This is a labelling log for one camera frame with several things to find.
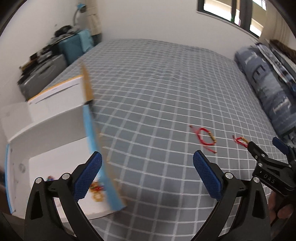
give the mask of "window frame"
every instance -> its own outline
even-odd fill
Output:
[[[247,20],[247,18],[248,18],[248,17],[247,17],[247,16],[248,16],[247,11],[251,11],[251,13],[252,13],[254,2],[253,2],[253,0],[241,0],[241,4],[242,4],[242,2],[244,2],[243,4],[249,6],[248,8],[244,8],[245,12],[244,12],[243,15],[246,16],[245,19],[241,19],[242,22],[243,22],[243,21],[245,22],[245,21]],[[258,35],[256,35],[255,33],[253,33],[253,32],[250,30],[250,25],[251,25],[251,21],[252,21],[252,14],[251,14],[250,19],[247,21],[247,23],[245,22],[245,25],[244,25],[245,27],[244,27],[244,28],[241,27],[241,26],[239,26],[239,25],[237,25],[236,23],[234,23],[234,18],[235,18],[235,15],[236,15],[237,0],[231,0],[231,20],[230,20],[230,21],[227,20],[227,19],[225,19],[225,18],[223,18],[223,17],[220,17],[220,16],[218,16],[218,15],[216,15],[216,14],[214,14],[214,13],[211,13],[211,12],[209,12],[209,11],[204,10],[204,5],[205,5],[205,0],[197,0],[197,11],[198,11],[198,12],[202,12],[202,13],[206,13],[206,14],[208,14],[208,15],[211,15],[211,16],[214,16],[214,17],[217,17],[217,18],[222,19],[222,20],[224,20],[224,21],[227,21],[227,22],[229,22],[229,23],[231,23],[231,24],[234,24],[235,26],[237,26],[237,27],[239,27],[239,28],[241,28],[241,29],[247,31],[248,33],[252,34],[252,35],[253,35],[254,37],[256,37],[257,39],[259,38]]]

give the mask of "light blue towel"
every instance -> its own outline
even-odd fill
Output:
[[[80,37],[83,53],[86,53],[94,47],[94,41],[88,29],[80,31],[78,35]]]

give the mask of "blue gripper pad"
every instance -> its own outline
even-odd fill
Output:
[[[101,169],[102,155],[99,152],[94,152],[88,161],[82,165],[85,165],[84,170],[73,185],[73,196],[76,202],[85,197],[90,185]]]
[[[289,154],[289,147],[283,143],[279,138],[274,137],[272,139],[272,144],[278,148],[280,150],[281,153],[283,153],[284,155],[288,155]]]
[[[196,151],[193,154],[193,165],[212,198],[220,201],[222,198],[222,183],[210,167],[209,160]]]

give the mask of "gray checkered bedsheet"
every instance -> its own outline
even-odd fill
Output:
[[[127,208],[91,223],[106,241],[190,240],[211,213],[210,198],[192,164],[201,149],[237,178],[250,179],[255,160],[232,135],[272,145],[275,132],[234,61],[213,51],[153,40],[114,40],[80,58],[94,91],[94,115]],[[80,74],[80,61],[51,84]],[[189,124],[217,138],[215,155]],[[236,202],[223,232],[238,207]]]

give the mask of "window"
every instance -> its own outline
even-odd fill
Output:
[[[265,0],[198,0],[197,10],[228,20],[256,37],[266,20]]]

